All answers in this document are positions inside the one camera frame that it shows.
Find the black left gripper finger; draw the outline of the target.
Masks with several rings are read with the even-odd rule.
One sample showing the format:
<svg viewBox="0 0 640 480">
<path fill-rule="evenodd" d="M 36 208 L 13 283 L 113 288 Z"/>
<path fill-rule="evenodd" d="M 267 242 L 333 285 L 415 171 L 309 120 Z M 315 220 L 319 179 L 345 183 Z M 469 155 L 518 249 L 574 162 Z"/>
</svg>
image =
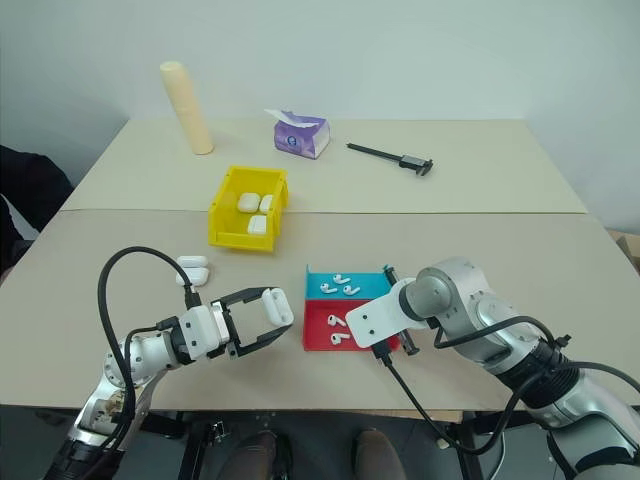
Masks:
<svg viewBox="0 0 640 480">
<path fill-rule="evenodd" d="M 219 299 L 219 302 L 225 306 L 228 305 L 232 305 L 238 302 L 242 302 L 242 303 L 250 303 L 253 302 L 255 300 L 261 299 L 262 298 L 262 294 L 267 291 L 267 290 L 271 290 L 272 287 L 271 286 L 267 286 L 267 287 L 249 287 L 249 288 L 245 288 L 242 289 L 240 291 L 237 292 L 233 292 L 230 293 L 228 295 L 225 295 L 223 297 L 221 297 Z"/>
<path fill-rule="evenodd" d="M 289 329 L 290 325 L 285 325 L 278 327 L 274 330 L 268 331 L 262 335 L 256 337 L 256 340 L 253 343 L 248 345 L 243 345 L 238 333 L 235 333 L 235 337 L 233 340 L 234 345 L 234 353 L 235 357 L 243 357 L 255 351 L 258 351 L 262 348 L 265 348 L 275 342 L 278 338 L 284 335 Z"/>
</svg>

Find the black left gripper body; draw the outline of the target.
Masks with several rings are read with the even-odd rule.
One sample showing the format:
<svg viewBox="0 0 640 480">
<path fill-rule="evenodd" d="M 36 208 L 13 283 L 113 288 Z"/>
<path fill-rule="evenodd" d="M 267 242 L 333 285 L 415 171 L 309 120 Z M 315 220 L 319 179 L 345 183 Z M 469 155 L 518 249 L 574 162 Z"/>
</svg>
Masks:
<svg viewBox="0 0 640 480">
<path fill-rule="evenodd" d="M 208 353 L 209 359 L 214 359 L 227 353 L 231 359 L 240 357 L 240 338 L 235 327 L 230 309 L 221 301 L 212 301 L 210 310 L 220 333 L 219 346 Z"/>
</svg>

